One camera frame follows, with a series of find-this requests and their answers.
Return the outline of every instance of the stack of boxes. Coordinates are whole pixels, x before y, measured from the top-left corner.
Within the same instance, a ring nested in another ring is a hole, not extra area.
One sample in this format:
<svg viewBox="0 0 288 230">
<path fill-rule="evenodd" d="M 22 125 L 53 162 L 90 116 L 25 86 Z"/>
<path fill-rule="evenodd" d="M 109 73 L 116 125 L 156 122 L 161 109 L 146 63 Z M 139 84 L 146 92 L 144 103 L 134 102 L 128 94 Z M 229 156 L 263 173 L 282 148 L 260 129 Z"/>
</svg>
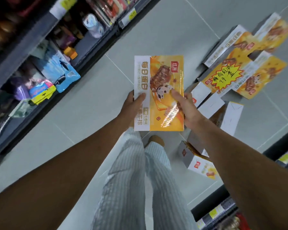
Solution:
<svg viewBox="0 0 288 230">
<path fill-rule="evenodd" d="M 250 33 L 241 25 L 233 27 L 204 59 L 208 69 L 188 92 L 198 110 L 230 135 L 234 135 L 243 105 L 224 102 L 221 97 L 230 90 L 251 99 L 272 81 L 287 63 L 272 55 L 288 37 L 288 23 L 277 13 L 264 19 Z M 186 167 L 215 178 L 217 172 L 209 155 L 194 133 L 181 142 L 179 154 Z"/>
</svg>

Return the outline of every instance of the person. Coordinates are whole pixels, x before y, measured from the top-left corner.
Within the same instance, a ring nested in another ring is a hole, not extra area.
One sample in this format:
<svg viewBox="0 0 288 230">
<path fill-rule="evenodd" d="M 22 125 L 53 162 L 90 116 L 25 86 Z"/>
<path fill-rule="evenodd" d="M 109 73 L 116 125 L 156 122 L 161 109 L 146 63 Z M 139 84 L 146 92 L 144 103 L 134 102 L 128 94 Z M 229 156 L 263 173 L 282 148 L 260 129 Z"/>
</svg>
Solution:
<svg viewBox="0 0 288 230">
<path fill-rule="evenodd" d="M 173 90 L 172 96 L 251 228 L 288 229 L 288 171 L 203 117 L 191 94 Z M 152 137 L 144 148 L 130 127 L 144 99 L 142 94 L 133 101 L 130 92 L 115 119 L 1 192 L 0 229 L 57 229 L 122 134 L 125 143 L 109 170 L 92 229 L 145 229 L 145 173 L 154 192 L 154 228 L 196 229 L 163 141 Z"/>
</svg>

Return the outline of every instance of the striped pants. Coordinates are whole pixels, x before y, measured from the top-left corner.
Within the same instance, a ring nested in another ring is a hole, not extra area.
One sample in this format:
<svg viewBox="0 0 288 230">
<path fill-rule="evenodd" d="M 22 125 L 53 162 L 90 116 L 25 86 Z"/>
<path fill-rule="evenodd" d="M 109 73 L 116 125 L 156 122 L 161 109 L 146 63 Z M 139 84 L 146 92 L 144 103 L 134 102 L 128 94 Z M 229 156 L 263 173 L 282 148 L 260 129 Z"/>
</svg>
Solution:
<svg viewBox="0 0 288 230">
<path fill-rule="evenodd" d="M 154 229 L 198 229 L 171 172 L 164 148 L 144 149 L 139 132 L 129 128 L 111 167 L 93 222 L 93 230 L 146 229 L 144 176 L 153 187 Z"/>
</svg>

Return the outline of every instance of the pants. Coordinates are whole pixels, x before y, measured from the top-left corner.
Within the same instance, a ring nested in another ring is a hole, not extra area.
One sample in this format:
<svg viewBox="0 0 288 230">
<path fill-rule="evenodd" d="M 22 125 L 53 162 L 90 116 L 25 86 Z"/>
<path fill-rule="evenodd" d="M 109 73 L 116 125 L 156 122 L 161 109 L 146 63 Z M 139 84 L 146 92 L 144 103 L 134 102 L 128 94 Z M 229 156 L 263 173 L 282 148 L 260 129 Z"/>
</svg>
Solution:
<svg viewBox="0 0 288 230">
<path fill-rule="evenodd" d="M 155 142 L 144 149 L 139 132 L 129 128 L 111 167 L 92 229 L 144 230 L 145 172 L 153 187 L 154 229 L 198 229 L 173 178 L 164 148 Z"/>
</svg>

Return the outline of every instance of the white and blue canister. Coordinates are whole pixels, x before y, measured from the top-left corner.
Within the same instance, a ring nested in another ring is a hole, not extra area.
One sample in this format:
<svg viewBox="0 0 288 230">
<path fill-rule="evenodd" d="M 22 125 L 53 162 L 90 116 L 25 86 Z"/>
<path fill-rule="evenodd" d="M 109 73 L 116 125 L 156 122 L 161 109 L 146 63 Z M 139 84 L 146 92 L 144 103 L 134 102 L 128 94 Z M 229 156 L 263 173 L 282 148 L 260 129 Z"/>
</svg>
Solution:
<svg viewBox="0 0 288 230">
<path fill-rule="evenodd" d="M 83 25 L 94 38 L 100 38 L 104 34 L 104 27 L 93 14 L 88 14 L 84 17 Z"/>
</svg>

